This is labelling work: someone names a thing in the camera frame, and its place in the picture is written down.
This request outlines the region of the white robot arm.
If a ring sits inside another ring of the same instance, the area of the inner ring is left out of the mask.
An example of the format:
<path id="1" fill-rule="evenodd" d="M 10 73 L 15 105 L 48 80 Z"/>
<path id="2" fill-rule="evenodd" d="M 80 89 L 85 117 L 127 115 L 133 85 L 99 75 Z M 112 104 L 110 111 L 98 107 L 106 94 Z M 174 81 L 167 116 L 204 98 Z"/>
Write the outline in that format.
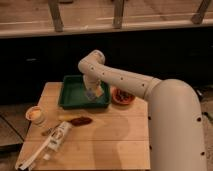
<path id="1" fill-rule="evenodd" d="M 151 171 L 207 171 L 201 106 L 189 84 L 108 67 L 99 50 L 78 69 L 89 97 L 105 82 L 148 103 Z"/>

